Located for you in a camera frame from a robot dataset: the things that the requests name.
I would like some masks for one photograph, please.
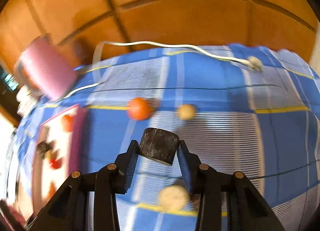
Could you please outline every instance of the cable connector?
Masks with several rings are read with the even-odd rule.
[[[250,56],[248,58],[248,67],[251,70],[255,70],[255,71],[262,71],[262,62],[260,59],[256,58],[255,56]]]

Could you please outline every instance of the beige ball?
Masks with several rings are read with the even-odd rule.
[[[196,112],[196,107],[192,104],[184,104],[177,109],[178,117],[184,121],[193,119],[193,117],[196,115]]]
[[[172,185],[159,192],[158,203],[162,211],[178,211],[190,201],[188,191],[184,186]]]

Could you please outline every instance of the pink cylinder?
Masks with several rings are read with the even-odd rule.
[[[35,39],[22,52],[19,62],[34,84],[51,100],[66,95],[77,78],[76,72],[45,37]]]

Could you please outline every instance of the blue checkered tablecloth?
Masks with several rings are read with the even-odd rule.
[[[138,51],[86,67],[74,89],[93,84],[93,73],[100,74],[102,84],[58,103],[42,98],[21,121],[15,145],[27,192],[39,125],[80,103],[88,107],[83,173],[114,162],[130,140],[140,141],[145,128],[166,129],[185,140],[203,163],[224,173],[243,171],[286,230],[302,229],[319,204],[319,76],[287,50],[240,44],[203,48],[242,59],[253,55],[262,61],[262,72],[176,48]],[[149,120],[128,118],[124,107],[134,97],[158,104]],[[175,108],[181,104],[197,107],[193,120],[177,118]],[[157,206],[158,192],[179,177],[177,158],[167,167],[139,157],[131,188],[117,195],[121,230],[194,230],[196,213],[190,205],[174,214],[160,212]],[[222,209],[226,229],[225,204]]]

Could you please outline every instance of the yellow ball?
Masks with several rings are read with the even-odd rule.
[[[192,104],[184,104],[177,109],[178,117],[184,121],[191,120],[195,117],[196,112],[196,107]]]

